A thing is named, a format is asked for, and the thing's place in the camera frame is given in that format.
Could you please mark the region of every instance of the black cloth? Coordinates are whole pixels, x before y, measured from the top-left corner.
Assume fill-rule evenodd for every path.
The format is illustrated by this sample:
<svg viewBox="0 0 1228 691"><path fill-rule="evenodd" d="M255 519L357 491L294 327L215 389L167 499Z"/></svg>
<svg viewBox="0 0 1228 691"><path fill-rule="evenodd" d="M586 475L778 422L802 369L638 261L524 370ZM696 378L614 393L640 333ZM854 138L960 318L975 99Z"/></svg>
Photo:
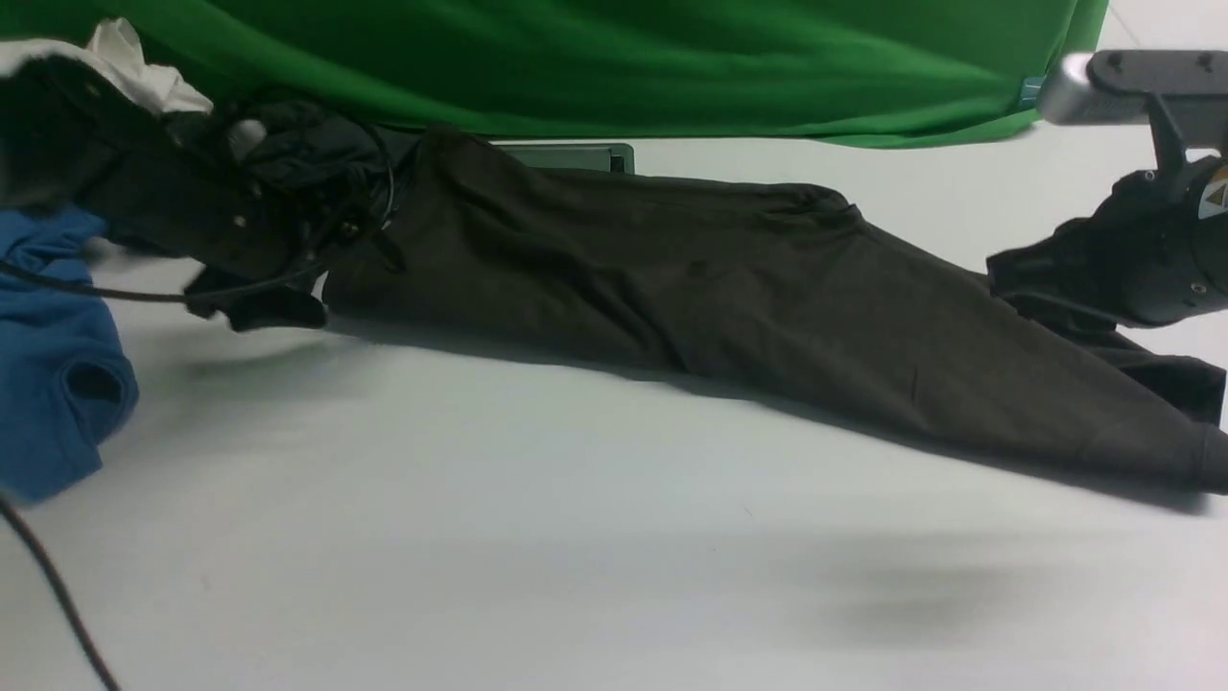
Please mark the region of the black cloth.
<svg viewBox="0 0 1228 691"><path fill-rule="evenodd" d="M449 128L422 137L413 176L388 228L408 270L372 250L343 260L324 286L334 313L739 383L890 438L1228 492L1206 401L1165 392L1187 367L1222 392L1222 372L1125 339L1081 347L831 189L535 171Z"/></svg>
<svg viewBox="0 0 1228 691"><path fill-rule="evenodd" d="M386 161L372 134L383 140L393 166L405 157L419 133L371 125L370 129L316 103L290 99L255 107L249 117L265 128L265 136L243 158L260 179L297 189L344 174L361 174L383 183Z"/></svg>

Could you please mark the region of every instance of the blue fabric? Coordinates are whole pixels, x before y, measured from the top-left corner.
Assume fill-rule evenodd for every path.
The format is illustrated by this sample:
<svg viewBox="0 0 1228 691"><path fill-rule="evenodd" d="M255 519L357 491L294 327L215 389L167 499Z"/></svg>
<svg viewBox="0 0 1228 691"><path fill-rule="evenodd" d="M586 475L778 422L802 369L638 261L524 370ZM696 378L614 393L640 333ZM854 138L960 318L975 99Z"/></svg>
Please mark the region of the blue fabric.
<svg viewBox="0 0 1228 691"><path fill-rule="evenodd" d="M39 218L0 211L0 257L87 284L81 244L103 230L76 207ZM0 274L0 488L32 503L98 470L98 444L126 422L136 396L102 299Z"/></svg>

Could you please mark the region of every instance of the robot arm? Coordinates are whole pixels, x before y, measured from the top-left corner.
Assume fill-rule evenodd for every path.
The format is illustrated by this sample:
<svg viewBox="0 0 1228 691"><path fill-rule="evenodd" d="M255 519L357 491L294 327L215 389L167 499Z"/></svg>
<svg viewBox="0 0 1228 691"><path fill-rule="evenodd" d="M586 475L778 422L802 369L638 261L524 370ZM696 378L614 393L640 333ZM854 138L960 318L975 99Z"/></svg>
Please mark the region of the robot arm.
<svg viewBox="0 0 1228 691"><path fill-rule="evenodd" d="M1019 312L1067 328L1158 326L1228 307L1228 53L1109 50L1067 56L1045 80L1057 124L1149 123L1157 168L1133 172L1090 217L989 258Z"/></svg>
<svg viewBox="0 0 1228 691"><path fill-rule="evenodd" d="M178 301L199 315L222 311L236 330L321 326L324 308L311 287L332 258L375 239L397 263L377 236L400 191L394 168L410 157L410 135L352 122L382 158L375 173L339 166L286 179L251 164L265 135L289 126L262 122L259 102L157 117L87 65L55 55L0 80L0 102L21 103L0 112L0 207L74 203L144 243L198 259L205 268ZM399 137L395 160L388 137Z"/></svg>

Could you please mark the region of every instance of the silver metal part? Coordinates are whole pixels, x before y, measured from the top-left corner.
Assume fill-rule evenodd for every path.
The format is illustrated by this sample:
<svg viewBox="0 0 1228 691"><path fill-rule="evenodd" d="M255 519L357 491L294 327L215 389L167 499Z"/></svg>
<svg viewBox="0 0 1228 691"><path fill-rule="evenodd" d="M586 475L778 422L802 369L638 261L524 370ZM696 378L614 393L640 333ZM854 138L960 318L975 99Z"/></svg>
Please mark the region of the silver metal part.
<svg viewBox="0 0 1228 691"><path fill-rule="evenodd" d="M1040 117L1054 124L1147 124L1141 98L1098 91L1087 75L1092 53L1071 53L1045 76L1036 97Z"/></svg>
<svg viewBox="0 0 1228 691"><path fill-rule="evenodd" d="M269 130L264 126L264 123L255 119L246 119L235 123L235 126L230 128L230 131L226 133L226 141L230 144L231 155L235 156L235 160L242 161L268 135Z"/></svg>

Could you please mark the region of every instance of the white cloth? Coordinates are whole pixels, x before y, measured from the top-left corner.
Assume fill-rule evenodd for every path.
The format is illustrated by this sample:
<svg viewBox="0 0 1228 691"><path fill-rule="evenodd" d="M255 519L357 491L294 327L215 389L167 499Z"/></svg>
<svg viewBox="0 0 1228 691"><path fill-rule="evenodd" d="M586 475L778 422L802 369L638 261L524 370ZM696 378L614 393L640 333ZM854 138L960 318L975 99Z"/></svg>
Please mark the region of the white cloth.
<svg viewBox="0 0 1228 691"><path fill-rule="evenodd" d="M0 79L11 77L29 60L63 55L79 60L109 81L131 102L155 114L208 113L214 103L167 65L146 65L136 29L128 20L99 22L85 48L34 38L0 42Z"/></svg>

